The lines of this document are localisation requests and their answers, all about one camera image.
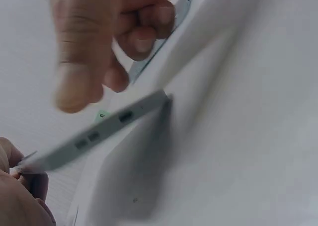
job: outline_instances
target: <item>white surface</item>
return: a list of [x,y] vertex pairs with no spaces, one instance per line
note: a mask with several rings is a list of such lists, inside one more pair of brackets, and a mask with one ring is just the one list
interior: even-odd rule
[[112,100],[116,109],[165,83],[174,95],[163,122],[145,119],[91,154],[77,226],[318,225],[317,0],[261,0],[237,39],[225,13],[242,6],[213,1],[196,3],[196,22]]
[[[0,135],[24,154],[47,149],[93,122],[99,105],[76,114],[51,102],[55,36],[48,0],[0,0]],[[47,204],[65,219],[84,161],[50,175]]]

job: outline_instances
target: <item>skin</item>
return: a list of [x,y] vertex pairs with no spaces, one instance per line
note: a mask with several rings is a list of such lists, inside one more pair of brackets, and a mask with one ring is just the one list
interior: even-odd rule
[[48,176],[9,174],[23,154],[6,138],[0,138],[0,222],[3,226],[55,226],[45,205]]
[[[151,52],[173,28],[167,0],[51,0],[58,43],[56,106],[76,113],[103,96],[103,85],[125,90],[128,75],[112,51],[115,39],[132,59]],[[0,138],[0,222],[3,226],[54,226],[45,205],[48,176],[9,174],[23,154]]]
[[127,87],[113,39],[140,61],[174,24],[174,6],[167,0],[51,0],[51,7],[59,48],[55,103],[68,113],[98,102],[103,85],[115,92]]

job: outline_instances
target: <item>fingernail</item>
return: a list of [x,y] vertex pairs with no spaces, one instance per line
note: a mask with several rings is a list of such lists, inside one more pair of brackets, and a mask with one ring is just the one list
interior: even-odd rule
[[159,21],[162,24],[168,24],[173,19],[174,9],[172,7],[163,6],[159,9]]
[[86,65],[62,64],[58,70],[56,105],[74,113],[88,104],[90,72]]
[[136,50],[140,53],[145,53],[151,50],[153,47],[153,40],[139,40],[135,41]]

